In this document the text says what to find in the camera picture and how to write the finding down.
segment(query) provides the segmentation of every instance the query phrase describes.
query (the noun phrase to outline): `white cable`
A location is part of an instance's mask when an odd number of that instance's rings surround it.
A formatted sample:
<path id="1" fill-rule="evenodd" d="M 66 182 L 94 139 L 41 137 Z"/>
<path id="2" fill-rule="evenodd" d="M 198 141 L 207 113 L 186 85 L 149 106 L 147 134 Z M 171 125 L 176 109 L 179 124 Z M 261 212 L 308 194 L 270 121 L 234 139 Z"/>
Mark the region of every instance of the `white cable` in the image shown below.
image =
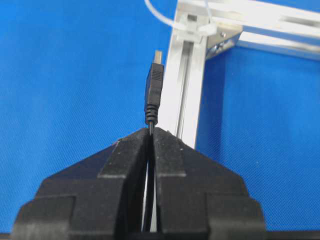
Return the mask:
<path id="1" fill-rule="evenodd" d="M 208 16 L 209 16 L 209 24 L 200 26 L 198 28 L 198 30 L 194 31 L 194 30 L 188 29 L 188 27 L 186 25 L 184 25 L 184 24 L 182 24 L 180 22 L 177 22 L 177 21 L 174 21 L 174 20 L 172 20 L 170 18 L 165 17 L 160 12 L 158 12 L 157 9 L 155 9 L 154 6 L 152 6 L 152 4 L 150 3 L 150 0 L 144 0 L 144 3 L 146 5 L 146 7 L 149 9 L 149 11 L 157 19 L 159 19 L 164 24 L 167 24 L 167 25 L 171 26 L 173 29 L 178 29 L 178 30 L 181 30 L 181 31 L 194 32 L 195 34 L 198 34 L 198 35 L 201 35 L 201 36 L 214 35 L 214 34 L 217 33 L 217 25 L 214 22 L 212 22 L 212 13 L 211 13 L 210 8 L 209 8 L 208 0 L 204 0 L 204 2 L 205 2 L 206 11 L 207 11 Z"/>
<path id="2" fill-rule="evenodd" d="M 204 3 L 205 3 L 206 11 L 207 11 L 207 13 L 208 13 L 209 23 L 211 23 L 211 22 L 212 22 L 212 13 L 211 13 L 211 10 L 210 10 L 210 8 L 209 8 L 208 0 L 204 0 Z"/>
<path id="3" fill-rule="evenodd" d="M 154 8 L 154 6 L 152 6 L 152 4 L 150 3 L 150 0 L 144 0 L 145 5 L 147 6 L 147 8 L 150 10 L 150 12 L 157 18 L 159 19 L 161 22 L 163 22 L 164 24 L 167 24 L 169 26 L 171 26 L 174 29 L 179 29 L 182 31 L 186 31 L 187 30 L 187 26 L 180 23 L 180 22 L 176 22 L 173 21 L 170 18 L 167 18 L 165 16 L 163 16 L 160 12 L 157 11 L 157 9 Z"/>

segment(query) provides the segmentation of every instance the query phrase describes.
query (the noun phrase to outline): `cable strain relief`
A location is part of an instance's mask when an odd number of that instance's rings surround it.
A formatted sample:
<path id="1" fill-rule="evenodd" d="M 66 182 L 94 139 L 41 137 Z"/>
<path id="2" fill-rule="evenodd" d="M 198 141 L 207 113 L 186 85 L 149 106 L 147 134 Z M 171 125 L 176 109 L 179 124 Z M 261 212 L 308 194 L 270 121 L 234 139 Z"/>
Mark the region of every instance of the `cable strain relief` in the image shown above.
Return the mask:
<path id="1" fill-rule="evenodd" d="M 148 105 L 145 110 L 145 123 L 153 122 L 154 126 L 158 123 L 158 109 Z"/>

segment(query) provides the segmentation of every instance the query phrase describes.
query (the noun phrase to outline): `blue backdrop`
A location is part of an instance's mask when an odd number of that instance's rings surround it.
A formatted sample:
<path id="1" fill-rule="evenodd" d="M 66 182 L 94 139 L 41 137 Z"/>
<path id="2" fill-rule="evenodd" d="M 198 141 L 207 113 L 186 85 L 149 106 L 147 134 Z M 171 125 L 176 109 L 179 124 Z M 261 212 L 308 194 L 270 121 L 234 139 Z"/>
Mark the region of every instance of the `blue backdrop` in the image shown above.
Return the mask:
<path id="1" fill-rule="evenodd" d="M 173 18 L 176 1 L 153 4 Z M 143 0 L 1 1 L 0 232 L 44 178 L 144 126 L 170 34 Z M 269 230 L 320 229 L 319 123 L 319 62 L 244 48 L 207 62 L 197 149 L 244 177 Z"/>

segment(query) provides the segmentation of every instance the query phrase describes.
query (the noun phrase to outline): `metal connector tip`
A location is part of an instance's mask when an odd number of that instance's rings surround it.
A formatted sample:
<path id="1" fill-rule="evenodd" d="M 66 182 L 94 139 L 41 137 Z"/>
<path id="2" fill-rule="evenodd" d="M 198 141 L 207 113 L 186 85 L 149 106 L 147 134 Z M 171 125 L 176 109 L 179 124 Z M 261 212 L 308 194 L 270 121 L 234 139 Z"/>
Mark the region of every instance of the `metal connector tip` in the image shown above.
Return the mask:
<path id="1" fill-rule="evenodd" d="M 162 51 L 158 51 L 158 50 L 155 51 L 153 63 L 162 64 Z"/>

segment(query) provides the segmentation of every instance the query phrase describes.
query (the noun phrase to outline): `aluminum frame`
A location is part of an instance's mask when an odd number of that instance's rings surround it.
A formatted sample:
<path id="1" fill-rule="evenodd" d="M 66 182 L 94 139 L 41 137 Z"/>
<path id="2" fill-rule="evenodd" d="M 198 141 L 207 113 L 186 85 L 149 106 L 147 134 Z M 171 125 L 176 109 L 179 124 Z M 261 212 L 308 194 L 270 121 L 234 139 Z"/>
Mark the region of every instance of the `aluminum frame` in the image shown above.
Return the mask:
<path id="1" fill-rule="evenodd" d="M 172 30 L 158 126 L 195 148 L 205 61 L 234 46 L 320 61 L 320 13 L 255 0 L 208 0 L 218 31 Z M 178 0 L 175 21 L 209 22 L 203 0 Z"/>

